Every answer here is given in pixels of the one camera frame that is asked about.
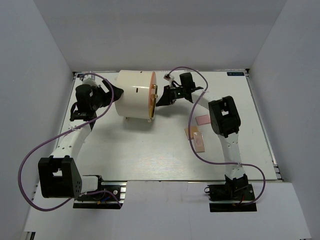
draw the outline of black rectangular label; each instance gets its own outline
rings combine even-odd
[[[227,71],[226,74],[228,76],[244,76],[245,73],[242,71]]]

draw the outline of cylindrical container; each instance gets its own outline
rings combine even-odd
[[[126,118],[154,118],[157,96],[157,80],[154,71],[121,70],[116,86],[124,90],[115,104],[119,116]]]

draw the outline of white cylinder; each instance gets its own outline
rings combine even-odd
[[[154,71],[121,70],[116,86],[124,90],[115,102],[119,116],[138,119],[153,119],[157,93],[157,79]]]

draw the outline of gray wall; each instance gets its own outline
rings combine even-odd
[[[72,73],[32,0],[0,1],[0,232],[20,239],[29,205],[17,175],[24,156],[60,130],[72,89]],[[37,163],[53,145],[31,156],[23,171],[29,197]]]
[[[286,0],[34,0],[73,71],[250,68]]]
[[[281,174],[293,183],[316,240],[320,240],[319,12],[320,1],[287,1],[250,71]]]

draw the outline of pink block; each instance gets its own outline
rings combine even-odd
[[[195,120],[196,120],[196,123],[198,124],[198,126],[210,123],[210,117],[208,114],[203,115],[203,116],[196,116]]]

